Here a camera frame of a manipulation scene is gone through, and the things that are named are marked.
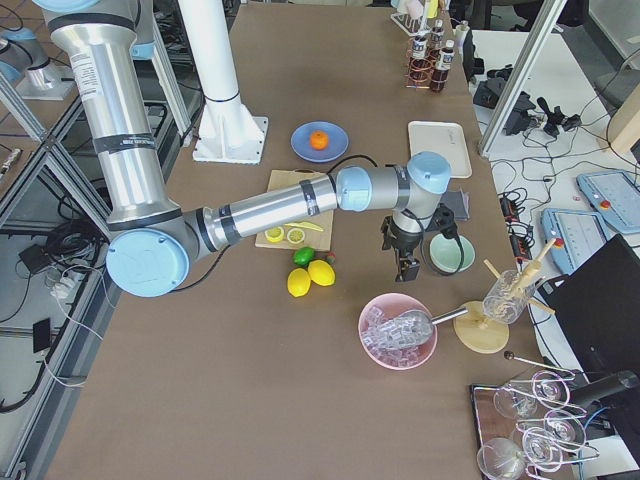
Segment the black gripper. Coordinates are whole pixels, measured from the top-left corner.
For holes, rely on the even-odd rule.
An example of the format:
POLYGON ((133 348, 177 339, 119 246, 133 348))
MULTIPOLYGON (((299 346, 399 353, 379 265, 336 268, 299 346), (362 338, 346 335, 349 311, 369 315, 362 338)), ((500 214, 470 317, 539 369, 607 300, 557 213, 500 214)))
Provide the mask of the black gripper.
POLYGON ((456 237, 454 213, 448 207, 437 207, 434 214, 420 218, 408 208, 394 211, 381 225, 382 249, 394 250, 397 265, 396 281, 413 281, 420 270, 414 251, 423 246, 427 232, 439 231, 448 239, 456 237))

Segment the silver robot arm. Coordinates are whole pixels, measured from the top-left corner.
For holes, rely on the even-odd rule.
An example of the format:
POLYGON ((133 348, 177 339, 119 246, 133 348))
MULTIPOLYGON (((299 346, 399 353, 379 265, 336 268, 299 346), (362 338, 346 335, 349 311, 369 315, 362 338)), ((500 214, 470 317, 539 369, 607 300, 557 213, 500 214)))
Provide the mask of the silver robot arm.
POLYGON ((194 263, 241 239, 326 211, 388 210, 383 245, 396 253, 397 277, 416 277, 413 252, 428 231, 455 221, 442 203, 451 168, 433 152, 406 165, 345 167, 219 208, 184 212, 167 194, 144 110, 133 50, 146 46, 148 1, 45 1, 53 42, 69 57, 108 188, 112 280, 139 297, 184 289, 194 263))

